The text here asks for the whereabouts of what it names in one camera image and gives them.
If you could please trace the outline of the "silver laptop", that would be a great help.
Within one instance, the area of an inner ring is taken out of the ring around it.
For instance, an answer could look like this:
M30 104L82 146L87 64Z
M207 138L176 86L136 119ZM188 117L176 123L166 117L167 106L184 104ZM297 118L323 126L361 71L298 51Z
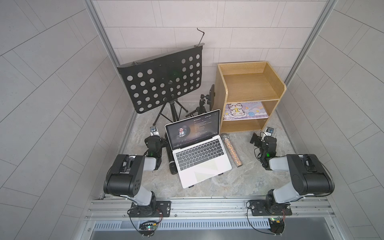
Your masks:
M165 125L184 189L232 169L220 136L221 110Z

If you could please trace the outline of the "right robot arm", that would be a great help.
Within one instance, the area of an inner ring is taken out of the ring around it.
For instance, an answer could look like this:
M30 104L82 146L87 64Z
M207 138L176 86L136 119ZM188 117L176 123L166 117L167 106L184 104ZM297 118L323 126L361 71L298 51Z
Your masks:
M314 154L287 154L277 156L277 139L272 136L253 134L250 143L260 153L256 158L267 171L283 171L290 174L291 181L278 189L269 190L264 208L266 212L277 215L285 213L291 202L305 196L326 197L335 190L335 182Z

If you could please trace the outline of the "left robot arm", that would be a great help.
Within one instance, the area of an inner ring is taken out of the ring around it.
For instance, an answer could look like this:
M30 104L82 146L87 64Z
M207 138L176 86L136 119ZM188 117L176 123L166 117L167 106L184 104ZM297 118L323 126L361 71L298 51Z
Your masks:
M147 137L145 143L148 150L143 155L116 156L106 175L103 190L105 194L131 200L133 210L151 215L157 211L156 195L142 186L143 172L159 169L162 148L167 142L154 135Z

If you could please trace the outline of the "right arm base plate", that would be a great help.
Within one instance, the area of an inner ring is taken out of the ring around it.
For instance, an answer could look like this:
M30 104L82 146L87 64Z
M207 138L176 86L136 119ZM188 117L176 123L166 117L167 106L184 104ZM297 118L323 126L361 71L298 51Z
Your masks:
M291 216L290 204L277 204L266 200L250 200L249 208L252 216Z

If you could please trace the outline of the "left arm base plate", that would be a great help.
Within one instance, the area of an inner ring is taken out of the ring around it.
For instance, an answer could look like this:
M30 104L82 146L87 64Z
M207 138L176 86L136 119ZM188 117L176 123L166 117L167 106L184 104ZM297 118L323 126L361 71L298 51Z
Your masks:
M131 218L167 218L170 216L171 201L151 202L148 206L138 206L132 203L128 210Z

